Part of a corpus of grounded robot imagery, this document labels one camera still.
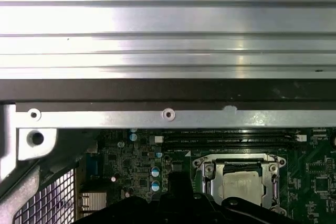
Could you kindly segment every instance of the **electrolytic capacitor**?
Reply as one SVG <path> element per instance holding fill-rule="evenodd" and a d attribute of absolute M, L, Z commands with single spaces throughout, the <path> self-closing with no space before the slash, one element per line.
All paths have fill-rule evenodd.
<path fill-rule="evenodd" d="M 119 173 L 115 173 L 115 174 L 111 177 L 111 181 L 112 181 L 112 182 L 116 182 L 119 178 L 120 178 L 120 174 L 119 174 Z"/>
<path fill-rule="evenodd" d="M 151 174 L 153 177 L 158 177 L 160 175 L 160 169 L 158 167 L 153 167 L 151 170 Z"/>
<path fill-rule="evenodd" d="M 128 188 L 128 190 L 125 193 L 125 197 L 129 198 L 134 194 L 134 189 L 132 187 Z"/>
<path fill-rule="evenodd" d="M 119 148 L 124 148 L 124 146 L 125 146 L 125 143 L 123 141 L 120 141 L 117 143 L 117 147 Z"/>
<path fill-rule="evenodd" d="M 138 136 L 137 136 L 135 133 L 132 133 L 132 134 L 130 135 L 130 140 L 131 140 L 132 142 L 136 141 L 137 139 L 138 139 Z"/>
<path fill-rule="evenodd" d="M 157 180 L 152 182 L 152 190 L 153 191 L 158 191 L 160 190 L 160 182 L 158 182 Z"/>

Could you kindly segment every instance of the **silver metal plate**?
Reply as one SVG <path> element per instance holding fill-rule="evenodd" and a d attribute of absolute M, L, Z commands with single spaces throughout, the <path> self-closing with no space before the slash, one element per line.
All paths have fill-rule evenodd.
<path fill-rule="evenodd" d="M 336 78 L 335 3 L 0 0 L 0 79 Z"/>
<path fill-rule="evenodd" d="M 0 106 L 0 183 L 15 169 L 17 158 L 17 138 L 15 125 L 15 105 Z"/>
<path fill-rule="evenodd" d="M 256 171 L 226 173 L 223 175 L 223 186 L 218 189 L 218 194 L 223 199 L 238 197 L 261 206 L 264 186 Z"/>
<path fill-rule="evenodd" d="M 27 112 L 15 113 L 17 128 L 246 128 L 246 127 L 334 127 L 336 111 L 318 110 L 175 110 L 166 120 L 162 111 L 74 111 L 41 112 L 40 120 Z"/>
<path fill-rule="evenodd" d="M 29 160 L 48 155 L 54 148 L 57 140 L 57 129 L 20 129 L 18 160 Z"/>

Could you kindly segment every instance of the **motherboard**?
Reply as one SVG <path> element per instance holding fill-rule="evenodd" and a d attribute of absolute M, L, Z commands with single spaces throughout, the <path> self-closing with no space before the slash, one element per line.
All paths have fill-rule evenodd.
<path fill-rule="evenodd" d="M 150 201 L 169 173 L 187 172 L 219 204 L 236 196 L 303 223 L 336 219 L 336 129 L 103 130 L 90 157 L 108 204 Z"/>

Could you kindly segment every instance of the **metal rail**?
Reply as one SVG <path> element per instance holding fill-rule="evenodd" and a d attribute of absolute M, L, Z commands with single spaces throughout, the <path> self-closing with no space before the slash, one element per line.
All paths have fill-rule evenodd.
<path fill-rule="evenodd" d="M 336 0 L 0 0 L 0 79 L 336 78 Z"/>

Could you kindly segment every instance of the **cpu socket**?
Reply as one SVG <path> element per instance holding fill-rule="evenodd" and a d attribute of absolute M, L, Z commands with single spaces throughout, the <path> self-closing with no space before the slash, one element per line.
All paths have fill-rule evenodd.
<path fill-rule="evenodd" d="M 284 215 L 279 206 L 279 170 L 285 165 L 284 158 L 265 153 L 211 154 L 193 160 L 202 173 L 202 192 L 216 203 L 239 197 Z"/>

